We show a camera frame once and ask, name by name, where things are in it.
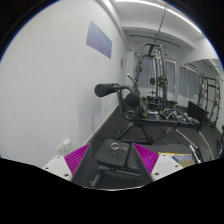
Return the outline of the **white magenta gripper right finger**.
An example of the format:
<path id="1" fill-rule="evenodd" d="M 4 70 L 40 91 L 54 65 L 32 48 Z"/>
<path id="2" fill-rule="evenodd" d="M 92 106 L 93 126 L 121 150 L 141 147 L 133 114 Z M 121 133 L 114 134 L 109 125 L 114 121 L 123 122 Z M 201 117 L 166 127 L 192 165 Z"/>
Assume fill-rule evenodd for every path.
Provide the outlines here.
<path id="1" fill-rule="evenodd" d="M 182 169 L 172 157 L 166 153 L 157 154 L 136 143 L 133 156 L 144 182 L 153 182 Z"/>

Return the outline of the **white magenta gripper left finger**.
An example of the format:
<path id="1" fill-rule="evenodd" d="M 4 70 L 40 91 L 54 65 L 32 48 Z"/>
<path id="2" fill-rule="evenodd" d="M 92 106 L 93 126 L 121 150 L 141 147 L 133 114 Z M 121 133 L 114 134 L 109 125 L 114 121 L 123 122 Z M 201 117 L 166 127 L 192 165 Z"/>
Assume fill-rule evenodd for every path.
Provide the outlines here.
<path id="1" fill-rule="evenodd" d="M 91 144 L 82 146 L 66 156 L 56 155 L 42 169 L 71 181 L 89 152 L 91 152 Z"/>

